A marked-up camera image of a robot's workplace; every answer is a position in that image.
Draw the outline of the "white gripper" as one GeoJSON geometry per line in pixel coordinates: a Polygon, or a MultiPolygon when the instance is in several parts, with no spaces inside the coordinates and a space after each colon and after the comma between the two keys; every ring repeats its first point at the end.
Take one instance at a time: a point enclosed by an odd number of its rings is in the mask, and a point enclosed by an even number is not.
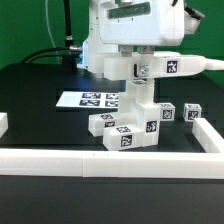
{"type": "Polygon", "coordinates": [[[131,57],[137,47],[134,76],[149,75],[153,46],[178,46],[184,37],[184,0],[99,1],[100,37],[105,44],[117,44],[122,57],[131,57]]]}

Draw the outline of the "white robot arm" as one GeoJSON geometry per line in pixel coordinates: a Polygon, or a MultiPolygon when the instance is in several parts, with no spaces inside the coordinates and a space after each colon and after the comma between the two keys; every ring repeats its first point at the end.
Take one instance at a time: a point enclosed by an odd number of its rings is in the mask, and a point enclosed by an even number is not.
{"type": "Polygon", "coordinates": [[[181,57],[154,48],[180,45],[203,19],[185,0],[89,0],[79,66],[109,80],[176,75],[181,57]]]}

